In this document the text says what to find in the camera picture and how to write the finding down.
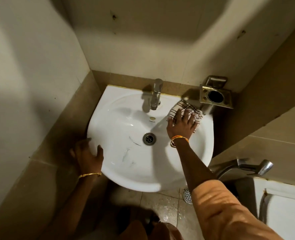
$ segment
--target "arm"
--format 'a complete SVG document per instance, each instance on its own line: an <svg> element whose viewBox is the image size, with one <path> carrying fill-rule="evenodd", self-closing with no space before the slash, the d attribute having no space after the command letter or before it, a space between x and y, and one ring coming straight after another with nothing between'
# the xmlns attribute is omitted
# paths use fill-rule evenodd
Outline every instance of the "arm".
<svg viewBox="0 0 295 240"><path fill-rule="evenodd" d="M182 112L179 109L176 114L175 126L173 126L173 119L168 119L167 132L171 139L176 135L184 136L189 139L197 127L197 124L193 122L193 114L189 119L189 111L186 109L182 119L181 113ZM184 138L174 139L173 142L180 156L183 172L190 192L201 183L207 180L216 179L215 175L198 158L195 152L191 149L190 144Z"/></svg>
<svg viewBox="0 0 295 240"><path fill-rule="evenodd" d="M196 124L194 116L188 119L188 111L177 111L176 124L168 119L167 132L170 138L181 135L190 138ZM215 180L215 175L203 164L183 138L174 139L181 159L187 186L192 193L193 206L200 223L204 239L210 240L281 240L272 229L256 219L242 206L237 198Z"/></svg>
<svg viewBox="0 0 295 240"><path fill-rule="evenodd" d="M93 156L89 149L89 139L86 139L79 141L75 149L71 149L70 152L78 161L80 174L101 172L103 162L101 146L97 147L97 156ZM40 240L69 239L73 236L97 177L98 175L88 175L79 179L64 207L42 233Z"/></svg>

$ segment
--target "metal soap holder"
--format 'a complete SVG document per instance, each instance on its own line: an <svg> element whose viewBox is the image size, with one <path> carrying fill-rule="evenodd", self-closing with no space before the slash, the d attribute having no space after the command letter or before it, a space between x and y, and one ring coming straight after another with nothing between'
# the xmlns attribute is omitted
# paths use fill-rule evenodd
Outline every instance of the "metal soap holder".
<svg viewBox="0 0 295 240"><path fill-rule="evenodd" d="M232 109L231 91L223 89L226 82L227 77L208 76L205 85L200 85L200 102Z"/></svg>

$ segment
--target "white wall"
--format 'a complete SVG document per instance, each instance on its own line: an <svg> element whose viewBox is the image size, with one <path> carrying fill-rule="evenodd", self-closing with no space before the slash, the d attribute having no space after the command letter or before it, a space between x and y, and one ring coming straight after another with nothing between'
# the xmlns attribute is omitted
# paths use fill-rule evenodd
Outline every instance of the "white wall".
<svg viewBox="0 0 295 240"><path fill-rule="evenodd" d="M88 72L59 0L0 0L0 204Z"/></svg>
<svg viewBox="0 0 295 240"><path fill-rule="evenodd" d="M236 92L295 28L295 0L63 2L91 69L196 86L221 75Z"/></svg>

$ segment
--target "hand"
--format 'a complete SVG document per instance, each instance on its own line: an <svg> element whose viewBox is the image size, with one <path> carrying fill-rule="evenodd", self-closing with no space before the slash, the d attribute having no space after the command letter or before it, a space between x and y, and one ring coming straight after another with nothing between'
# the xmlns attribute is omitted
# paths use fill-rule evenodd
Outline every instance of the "hand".
<svg viewBox="0 0 295 240"><path fill-rule="evenodd" d="M176 112L176 123L173 126L173 119L168 118L168 126L166 128L169 138L172 139L173 136L183 136L189 139L193 134L194 130L197 127L197 123L193 122L194 114L191 115L190 119L188 119L189 110L186 109L184 111L183 119L182 119L182 110L178 109Z"/></svg>
<svg viewBox="0 0 295 240"><path fill-rule="evenodd" d="M72 157L74 157L79 166L80 173L100 173L103 163L103 149L100 145L97 146L97 155L94 156L89 148L91 138L78 141L73 149L70 149Z"/></svg>

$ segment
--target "forearm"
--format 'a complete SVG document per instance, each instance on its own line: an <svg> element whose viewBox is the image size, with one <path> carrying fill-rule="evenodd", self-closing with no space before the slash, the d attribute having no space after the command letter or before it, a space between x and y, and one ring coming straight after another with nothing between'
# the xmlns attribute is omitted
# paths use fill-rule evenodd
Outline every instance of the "forearm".
<svg viewBox="0 0 295 240"><path fill-rule="evenodd" d="M97 175L81 178L64 207L41 235L40 240L69 239L80 221Z"/></svg>
<svg viewBox="0 0 295 240"><path fill-rule="evenodd" d="M184 138L175 139L174 144L180 156L183 172L190 192L201 183L216 179L215 175L198 158Z"/></svg>

